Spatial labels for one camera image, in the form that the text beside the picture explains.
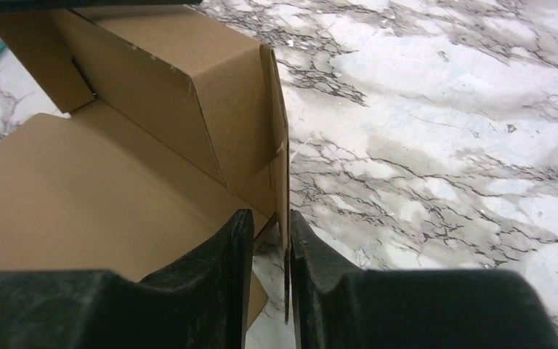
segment marble table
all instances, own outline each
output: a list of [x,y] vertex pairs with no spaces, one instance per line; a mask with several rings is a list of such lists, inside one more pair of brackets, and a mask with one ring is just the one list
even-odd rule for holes
[[[291,203],[363,268],[507,268],[558,331],[558,1],[207,0],[202,12],[277,50]],[[57,113],[0,58],[0,139]],[[247,348],[295,348],[283,270]]]

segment marble surface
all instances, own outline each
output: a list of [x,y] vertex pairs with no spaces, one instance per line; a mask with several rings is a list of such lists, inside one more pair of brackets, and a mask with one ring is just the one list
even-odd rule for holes
[[[363,268],[507,268],[558,331],[558,1],[211,0],[276,47],[291,203]],[[0,58],[0,139],[56,108]],[[295,348],[283,270],[247,348]]]

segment marble countertop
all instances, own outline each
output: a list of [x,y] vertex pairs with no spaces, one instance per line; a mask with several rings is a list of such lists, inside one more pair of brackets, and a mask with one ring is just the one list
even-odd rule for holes
[[[276,47],[291,132],[291,203],[363,268],[507,268],[558,331],[558,1],[207,0]],[[0,139],[57,113],[0,57]],[[295,348],[283,271],[247,348]]]

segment black object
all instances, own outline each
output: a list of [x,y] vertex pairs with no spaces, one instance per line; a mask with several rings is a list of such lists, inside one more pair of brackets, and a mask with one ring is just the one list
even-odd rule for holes
[[0,12],[108,5],[200,4],[202,0],[0,0]]
[[0,273],[0,348],[244,348],[254,221],[138,284],[110,271]]
[[295,211],[291,238],[299,348],[558,349],[540,300],[516,273],[363,271]]

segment cardboard box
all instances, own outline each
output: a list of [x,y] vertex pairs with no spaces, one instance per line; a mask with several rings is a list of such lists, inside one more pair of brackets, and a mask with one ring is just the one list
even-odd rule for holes
[[[184,7],[0,14],[0,35],[71,119],[0,142],[0,270],[132,281],[236,209],[288,248],[287,121],[272,50]],[[251,279],[249,319],[266,294]]]

